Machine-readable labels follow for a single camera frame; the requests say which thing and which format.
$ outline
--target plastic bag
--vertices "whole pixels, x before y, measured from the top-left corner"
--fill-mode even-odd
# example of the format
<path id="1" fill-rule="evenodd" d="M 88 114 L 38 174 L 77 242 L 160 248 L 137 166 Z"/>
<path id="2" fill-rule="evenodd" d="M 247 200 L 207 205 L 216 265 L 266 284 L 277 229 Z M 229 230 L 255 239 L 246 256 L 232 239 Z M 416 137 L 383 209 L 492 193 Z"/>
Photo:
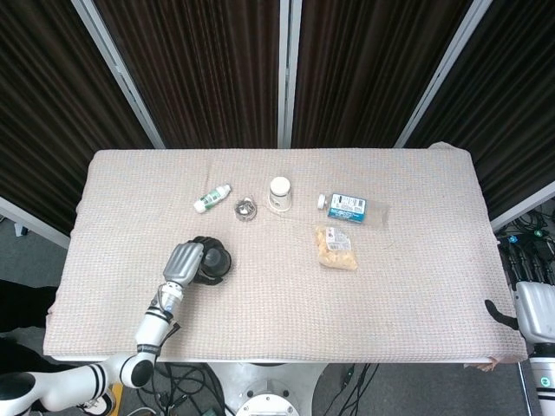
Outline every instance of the plastic bag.
<path id="1" fill-rule="evenodd" d="M 355 252 L 349 237 L 336 227 L 318 226 L 316 228 L 318 261 L 334 269 L 356 270 Z"/>

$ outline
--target dark curtain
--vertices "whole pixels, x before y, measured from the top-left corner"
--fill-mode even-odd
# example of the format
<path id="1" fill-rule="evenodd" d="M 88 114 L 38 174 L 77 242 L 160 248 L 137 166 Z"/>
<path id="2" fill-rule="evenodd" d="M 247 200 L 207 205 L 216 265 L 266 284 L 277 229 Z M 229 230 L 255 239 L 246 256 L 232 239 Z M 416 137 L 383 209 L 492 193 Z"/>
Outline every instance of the dark curtain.
<path id="1" fill-rule="evenodd" d="M 409 139 L 467 149 L 490 218 L 555 180 L 554 33 L 554 2 L 493 2 Z"/>
<path id="2" fill-rule="evenodd" d="M 96 5 L 168 147 L 276 147 L 279 1 Z"/>
<path id="3" fill-rule="evenodd" d="M 69 0 L 0 17 L 0 196 L 69 234 L 95 152 L 150 141 Z"/>
<path id="4" fill-rule="evenodd" d="M 303 0 L 292 147 L 392 147 L 470 0 Z"/>

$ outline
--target small bottle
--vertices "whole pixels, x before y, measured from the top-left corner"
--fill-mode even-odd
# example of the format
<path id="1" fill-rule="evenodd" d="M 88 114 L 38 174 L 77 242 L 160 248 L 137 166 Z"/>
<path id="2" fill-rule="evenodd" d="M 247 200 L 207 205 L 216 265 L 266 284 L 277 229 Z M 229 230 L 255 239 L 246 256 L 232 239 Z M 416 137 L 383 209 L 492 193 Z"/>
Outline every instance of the small bottle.
<path id="1" fill-rule="evenodd" d="M 225 199 L 229 192 L 232 191 L 232 187 L 228 184 L 218 186 L 215 189 L 212 189 L 208 192 L 204 197 L 200 197 L 194 203 L 194 209 L 199 214 L 210 210 L 213 206 L 215 206 L 219 201 Z"/>

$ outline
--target white jar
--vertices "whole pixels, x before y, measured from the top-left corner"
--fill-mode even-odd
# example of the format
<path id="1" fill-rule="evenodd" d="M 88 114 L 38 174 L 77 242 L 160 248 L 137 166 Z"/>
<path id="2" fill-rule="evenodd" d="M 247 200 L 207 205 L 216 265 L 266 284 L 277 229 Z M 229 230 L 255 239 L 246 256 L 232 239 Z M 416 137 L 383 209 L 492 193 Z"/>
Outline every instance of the white jar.
<path id="1" fill-rule="evenodd" d="M 268 201 L 272 209 L 285 212 L 291 208 L 291 182 L 283 176 L 278 176 L 270 182 Z"/>

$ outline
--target white bottle cap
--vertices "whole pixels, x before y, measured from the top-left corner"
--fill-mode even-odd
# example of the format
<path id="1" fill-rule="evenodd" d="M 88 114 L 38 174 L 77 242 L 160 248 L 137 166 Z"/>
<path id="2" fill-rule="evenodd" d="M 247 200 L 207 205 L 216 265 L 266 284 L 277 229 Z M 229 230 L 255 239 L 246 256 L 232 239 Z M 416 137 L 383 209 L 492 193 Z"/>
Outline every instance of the white bottle cap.
<path id="1" fill-rule="evenodd" d="M 318 210 L 323 210 L 323 208 L 326 205 L 326 196 L 321 193 L 320 196 L 318 197 Z"/>
<path id="2" fill-rule="evenodd" d="M 196 212 L 198 212 L 199 214 L 202 214 L 203 212 L 206 212 L 206 207 L 205 204 L 199 199 L 194 203 L 194 209 Z"/>
<path id="3" fill-rule="evenodd" d="M 284 197 L 291 189 L 291 182 L 283 176 L 278 176 L 271 180 L 270 191 L 277 197 Z"/>

